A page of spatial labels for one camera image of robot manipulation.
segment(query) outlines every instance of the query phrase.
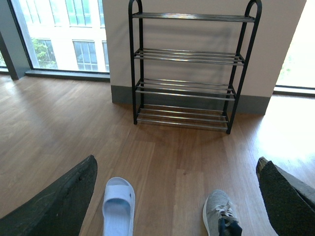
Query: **floorboard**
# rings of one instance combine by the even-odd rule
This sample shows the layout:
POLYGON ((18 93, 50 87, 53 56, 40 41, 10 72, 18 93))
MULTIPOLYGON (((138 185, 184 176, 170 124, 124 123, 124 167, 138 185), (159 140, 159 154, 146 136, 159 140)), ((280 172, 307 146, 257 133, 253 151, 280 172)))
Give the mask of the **floorboard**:
POLYGON ((313 107, 313 98, 273 96, 266 115, 237 114, 226 135, 134 125, 131 105, 111 102, 109 83, 0 75, 0 217, 93 154, 98 174, 80 236, 102 235, 104 188, 115 176, 135 189, 136 236, 206 236, 202 207, 217 188, 244 236, 276 235, 255 166, 265 156, 315 187, 313 107))

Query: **white wall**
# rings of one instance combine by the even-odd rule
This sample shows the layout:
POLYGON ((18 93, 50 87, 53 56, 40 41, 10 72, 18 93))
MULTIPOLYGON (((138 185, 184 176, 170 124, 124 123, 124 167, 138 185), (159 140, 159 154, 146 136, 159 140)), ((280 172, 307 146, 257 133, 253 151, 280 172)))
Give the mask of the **white wall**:
MULTIPOLYGON (((103 0, 111 84, 131 86, 128 0, 103 0)), ((263 10, 243 95, 270 97, 306 0, 263 0, 263 10)), ((242 15, 248 0, 143 0, 144 12, 242 15)), ((241 23, 147 20, 144 46, 235 52, 241 23)), ((145 61, 145 77, 228 80, 231 67, 145 61)))

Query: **foot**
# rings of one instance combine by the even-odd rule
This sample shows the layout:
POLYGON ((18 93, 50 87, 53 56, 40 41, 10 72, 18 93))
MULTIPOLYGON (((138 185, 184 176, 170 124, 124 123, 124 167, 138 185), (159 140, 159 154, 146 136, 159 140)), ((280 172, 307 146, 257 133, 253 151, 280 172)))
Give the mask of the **foot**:
POLYGON ((203 208, 203 222, 209 236, 240 236, 242 228, 232 202, 222 190, 213 191, 203 208))

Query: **shoe rack shelf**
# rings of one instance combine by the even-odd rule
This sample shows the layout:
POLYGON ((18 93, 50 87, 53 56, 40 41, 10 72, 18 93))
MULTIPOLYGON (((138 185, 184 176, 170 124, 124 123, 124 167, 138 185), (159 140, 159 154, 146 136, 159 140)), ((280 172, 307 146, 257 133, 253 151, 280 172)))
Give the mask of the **shoe rack shelf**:
POLYGON ((247 67, 251 57, 262 4, 260 0, 250 0, 244 15, 207 15, 207 14, 176 14, 176 13, 149 13, 143 12, 141 0, 129 1, 129 40, 130 40, 130 60, 131 60, 131 82, 133 101, 133 121, 138 121, 184 125, 189 127, 201 127, 210 129, 220 129, 230 134, 235 118, 237 105, 241 95, 247 67), (138 12, 132 12, 134 2, 138 4, 138 12), (250 16, 252 6, 257 5, 256 16, 250 16), (133 20, 139 21, 139 48, 134 49, 133 40, 133 20), (218 21, 242 23, 239 41, 235 53, 227 52, 198 52, 172 49, 144 48, 143 42, 143 19, 173 19, 190 21, 218 21), (245 57, 241 55, 241 48, 246 32, 247 24, 253 24, 250 41, 245 57), (135 60, 140 60, 140 78, 135 79, 135 60), (144 76, 145 60, 162 60, 170 63, 205 63, 217 65, 230 65, 231 76, 228 84, 199 83, 194 81, 150 79, 144 76), (240 82, 237 89, 233 82, 236 68, 242 67, 240 82), (137 101, 136 94, 140 94, 140 101, 137 101), (161 99, 173 97, 174 99, 185 97, 185 99, 202 99, 205 103, 211 100, 223 100, 224 105, 221 110, 206 110, 198 108, 175 107, 165 105, 145 104, 144 96, 154 94, 161 96, 161 99), (234 102, 232 112, 228 114, 229 102, 234 102))

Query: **white slide sandal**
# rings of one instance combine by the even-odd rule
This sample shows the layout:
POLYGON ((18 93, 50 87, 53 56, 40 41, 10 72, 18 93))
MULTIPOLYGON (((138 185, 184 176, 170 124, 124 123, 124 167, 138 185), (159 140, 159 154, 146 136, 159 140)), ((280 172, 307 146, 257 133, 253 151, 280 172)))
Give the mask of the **white slide sandal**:
POLYGON ((105 188, 103 236, 132 236, 135 194, 131 184, 120 177, 111 178, 105 188))

